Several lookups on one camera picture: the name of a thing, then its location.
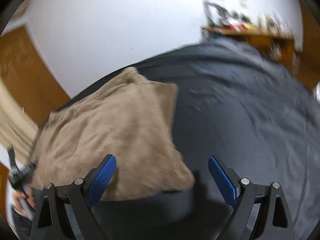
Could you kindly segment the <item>black sleeved forearm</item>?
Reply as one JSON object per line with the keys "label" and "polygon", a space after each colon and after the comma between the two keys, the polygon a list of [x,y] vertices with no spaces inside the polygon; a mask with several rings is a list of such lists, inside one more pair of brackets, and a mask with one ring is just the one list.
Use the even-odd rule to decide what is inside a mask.
{"label": "black sleeved forearm", "polygon": [[18,212],[13,206],[11,207],[11,212],[19,239],[30,240],[33,221],[23,213]]}

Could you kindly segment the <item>person left hand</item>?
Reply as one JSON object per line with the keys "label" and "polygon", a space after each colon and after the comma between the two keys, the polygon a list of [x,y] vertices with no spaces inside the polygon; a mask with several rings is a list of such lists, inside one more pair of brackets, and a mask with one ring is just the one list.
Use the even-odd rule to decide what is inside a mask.
{"label": "person left hand", "polygon": [[25,217],[27,216],[27,214],[26,214],[23,206],[21,205],[20,200],[21,199],[26,200],[32,208],[35,208],[35,206],[36,206],[36,202],[35,202],[35,198],[34,198],[34,194],[33,194],[33,187],[31,184],[27,187],[27,190],[24,193],[22,191],[15,191],[12,194],[12,197],[14,200],[13,207],[14,207],[15,211]]}

